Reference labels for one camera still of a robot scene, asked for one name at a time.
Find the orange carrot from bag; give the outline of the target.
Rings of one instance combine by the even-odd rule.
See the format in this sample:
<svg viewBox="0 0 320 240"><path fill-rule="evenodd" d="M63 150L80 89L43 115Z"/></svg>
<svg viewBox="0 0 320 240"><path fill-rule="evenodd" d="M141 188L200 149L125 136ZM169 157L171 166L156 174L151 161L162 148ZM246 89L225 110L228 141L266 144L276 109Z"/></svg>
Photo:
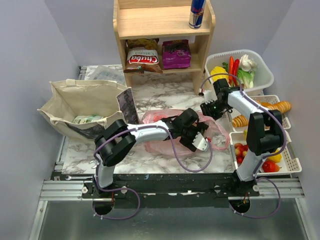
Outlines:
<svg viewBox="0 0 320 240"><path fill-rule="evenodd" d="M228 77L228 81L229 81L229 84L232 85L233 83L233 77L231 76L233 74L233 64L234 64L234 58L232 56L230 56L229 58L229 64L228 64L228 73L230 74L230 76Z"/></svg>

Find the canvas tote bag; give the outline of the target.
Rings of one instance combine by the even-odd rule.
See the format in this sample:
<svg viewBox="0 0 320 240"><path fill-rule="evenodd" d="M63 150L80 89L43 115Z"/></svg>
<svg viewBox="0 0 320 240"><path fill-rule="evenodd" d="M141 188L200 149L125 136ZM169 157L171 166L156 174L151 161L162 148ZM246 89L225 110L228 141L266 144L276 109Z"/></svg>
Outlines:
<svg viewBox="0 0 320 240"><path fill-rule="evenodd" d="M116 120L137 125L139 117L132 88L109 80L51 82L52 97L38 112L60 134L91 143ZM74 124L77 116L97 115L101 120Z"/></svg>

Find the red chili pepper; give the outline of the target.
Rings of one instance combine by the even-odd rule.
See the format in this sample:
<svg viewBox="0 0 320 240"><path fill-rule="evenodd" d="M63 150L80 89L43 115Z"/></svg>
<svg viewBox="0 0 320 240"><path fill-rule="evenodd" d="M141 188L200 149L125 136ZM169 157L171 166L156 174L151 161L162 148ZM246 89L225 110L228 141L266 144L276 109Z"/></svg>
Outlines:
<svg viewBox="0 0 320 240"><path fill-rule="evenodd" d="M233 84L234 86L238 86L238 83L237 83L237 75L238 75L238 68L239 68L239 64L240 64L240 60L239 59L236 59L233 63L233 67L232 67L232 75L234 75L233 77Z"/></svg>

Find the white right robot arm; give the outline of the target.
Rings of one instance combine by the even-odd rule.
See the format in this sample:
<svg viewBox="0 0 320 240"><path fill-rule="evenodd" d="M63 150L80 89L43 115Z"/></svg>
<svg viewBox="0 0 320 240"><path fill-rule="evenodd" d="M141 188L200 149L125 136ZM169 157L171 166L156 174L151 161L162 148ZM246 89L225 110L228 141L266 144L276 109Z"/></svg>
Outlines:
<svg viewBox="0 0 320 240"><path fill-rule="evenodd" d="M248 190L247 182L253 181L267 158L276 150L282 152L287 143L287 135L279 110L270 110L254 101L241 86L229 86L225 78L213 83L216 100L204 93L205 102L200 105L202 114L218 120L225 112L237 110L248 119L246 143L248 152L236 170L238 179L230 183L230 191L241 196Z"/></svg>

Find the red lychee fruit bunch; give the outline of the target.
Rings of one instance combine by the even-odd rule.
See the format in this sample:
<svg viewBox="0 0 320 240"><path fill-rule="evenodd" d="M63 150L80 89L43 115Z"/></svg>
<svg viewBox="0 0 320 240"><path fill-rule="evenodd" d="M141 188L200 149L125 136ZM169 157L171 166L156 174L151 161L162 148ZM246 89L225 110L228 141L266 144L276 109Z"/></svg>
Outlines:
<svg viewBox="0 0 320 240"><path fill-rule="evenodd" d="M247 155L248 149L249 148L247 144L243 145L242 143L236 143L234 145L236 162L238 165L241 165L242 162L244 161L244 158Z"/></svg>

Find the pink plastic grocery bag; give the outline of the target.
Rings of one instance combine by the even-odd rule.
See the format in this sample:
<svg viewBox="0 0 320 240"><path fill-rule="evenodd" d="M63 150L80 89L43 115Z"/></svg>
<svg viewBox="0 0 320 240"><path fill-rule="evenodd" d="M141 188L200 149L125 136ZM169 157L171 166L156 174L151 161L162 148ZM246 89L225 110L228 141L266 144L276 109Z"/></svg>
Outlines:
<svg viewBox="0 0 320 240"><path fill-rule="evenodd" d="M183 111L181 109L156 109L145 112L141 121L144 124L152 124L162 118L168 118L180 115ZM230 144L229 133L212 117L204 116L200 111L197 112L199 121L208 125L208 129L204 132L204 137L211 140L211 145L214 151L224 151ZM191 150L180 143L180 138L173 140L178 157L190 156L193 154ZM144 148L148 153L162 154L165 156L174 156L171 141L156 140L145 142Z"/></svg>

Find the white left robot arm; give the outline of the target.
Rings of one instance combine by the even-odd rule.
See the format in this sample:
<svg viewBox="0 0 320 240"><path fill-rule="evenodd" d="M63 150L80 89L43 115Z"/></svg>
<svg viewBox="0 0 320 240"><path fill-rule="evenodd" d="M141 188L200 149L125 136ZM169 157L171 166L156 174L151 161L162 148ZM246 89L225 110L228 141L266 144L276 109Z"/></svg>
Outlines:
<svg viewBox="0 0 320 240"><path fill-rule="evenodd" d="M191 173L201 172L212 161L213 148L210 141L204 137L209 128L204 122L200 122L199 115L191 108L181 114L162 118L154 123L126 124L118 119L105 129L94 140L96 168L94 174L93 191L101 198L107 197L111 191L115 166L120 163L137 144L152 141L170 141L173 153L181 165L174 139L180 138L179 143L191 152L196 150L210 151L208 163L199 170L182 168Z"/></svg>

